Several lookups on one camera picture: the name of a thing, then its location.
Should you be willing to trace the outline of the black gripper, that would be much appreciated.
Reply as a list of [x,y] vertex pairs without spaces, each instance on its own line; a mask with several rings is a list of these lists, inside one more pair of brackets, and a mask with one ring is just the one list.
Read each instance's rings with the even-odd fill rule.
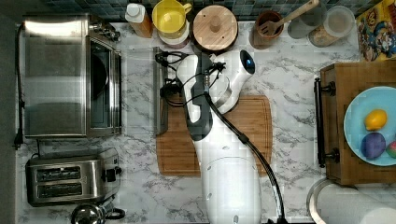
[[[174,63],[180,63],[188,56],[187,53],[182,51],[162,51],[155,55],[156,63],[160,64],[165,68],[171,68],[174,72],[176,72],[176,68],[173,66]],[[174,78],[166,77],[164,79],[164,84],[160,88],[160,96],[168,103],[170,106],[173,107],[182,107],[182,102],[175,102],[170,99],[171,96],[181,93],[181,84],[179,80]]]

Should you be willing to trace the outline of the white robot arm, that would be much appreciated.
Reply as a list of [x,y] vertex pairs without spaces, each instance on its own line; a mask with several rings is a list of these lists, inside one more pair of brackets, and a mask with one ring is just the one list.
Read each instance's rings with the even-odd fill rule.
[[261,187],[246,137],[222,116],[239,100],[255,63],[245,50],[219,56],[173,51],[176,81],[201,171],[210,224],[260,224]]

